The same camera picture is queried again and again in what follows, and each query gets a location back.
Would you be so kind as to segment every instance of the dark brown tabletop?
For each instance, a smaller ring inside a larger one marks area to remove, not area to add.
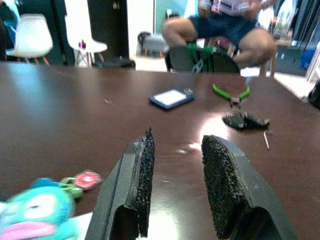
[[[60,181],[83,170],[105,179],[128,143],[152,126],[156,146],[149,239],[215,240],[200,143],[215,134],[237,144],[273,187],[300,239],[320,239],[320,112],[270,78],[254,79],[242,111],[270,119],[237,131],[221,117],[229,103],[212,91],[242,92],[232,74],[178,74],[0,64],[0,194],[39,177]],[[164,111],[147,97],[191,88],[193,102]],[[77,202],[91,212],[99,187]]]

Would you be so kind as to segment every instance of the gray stool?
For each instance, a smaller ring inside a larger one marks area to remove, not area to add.
[[[146,36],[143,41],[143,51],[144,55],[147,56],[148,52],[156,52],[160,54],[162,58],[164,53],[169,49],[166,41],[162,37],[162,34],[156,33],[154,35]]]

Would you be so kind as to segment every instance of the hand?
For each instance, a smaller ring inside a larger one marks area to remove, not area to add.
[[[199,5],[198,11],[199,11],[199,16],[201,18],[207,19],[210,16],[210,10],[208,10],[207,8],[205,8],[201,5]]]
[[[199,0],[198,11],[199,16],[202,18],[208,18],[211,12],[211,0]]]
[[[250,1],[250,8],[243,12],[243,17],[249,21],[253,21],[258,13],[261,11],[262,6],[260,1],[252,0]]]

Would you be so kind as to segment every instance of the teal plush toy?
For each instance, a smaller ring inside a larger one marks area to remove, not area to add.
[[[76,238],[76,223],[69,219],[74,200],[48,178],[37,180],[32,187],[7,201],[0,215],[0,240]]]

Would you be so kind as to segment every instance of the floor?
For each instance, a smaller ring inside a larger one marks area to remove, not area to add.
[[[137,71],[152,71],[152,72],[166,72],[166,64],[164,58],[152,57],[134,57]],[[259,68],[251,67],[241,70],[241,75],[244,77],[258,76]],[[283,74],[276,72],[274,75],[277,80],[286,89],[292,92],[297,98],[301,99],[308,96],[308,93],[313,89],[314,83],[307,82],[305,77]]]

